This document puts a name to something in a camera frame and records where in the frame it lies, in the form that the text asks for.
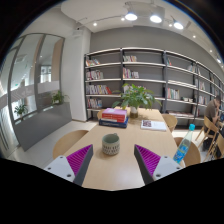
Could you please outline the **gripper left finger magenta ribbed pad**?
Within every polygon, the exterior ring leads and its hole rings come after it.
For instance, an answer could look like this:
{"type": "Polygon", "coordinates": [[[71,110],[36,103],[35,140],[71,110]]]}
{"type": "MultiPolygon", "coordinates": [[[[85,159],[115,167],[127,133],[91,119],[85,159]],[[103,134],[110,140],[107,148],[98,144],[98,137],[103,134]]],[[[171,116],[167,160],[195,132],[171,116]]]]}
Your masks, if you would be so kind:
{"type": "Polygon", "coordinates": [[[93,145],[90,144],[67,157],[59,155],[44,170],[81,186],[92,156],[93,145]]]}

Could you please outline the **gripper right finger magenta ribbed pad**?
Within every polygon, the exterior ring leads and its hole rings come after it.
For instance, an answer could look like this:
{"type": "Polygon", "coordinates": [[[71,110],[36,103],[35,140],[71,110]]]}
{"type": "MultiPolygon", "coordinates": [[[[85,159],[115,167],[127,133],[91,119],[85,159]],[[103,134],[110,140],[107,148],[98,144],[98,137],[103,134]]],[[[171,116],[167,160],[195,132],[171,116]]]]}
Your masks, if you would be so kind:
{"type": "Polygon", "coordinates": [[[159,156],[142,146],[134,146],[134,155],[145,185],[182,169],[169,156],[159,156]]]}

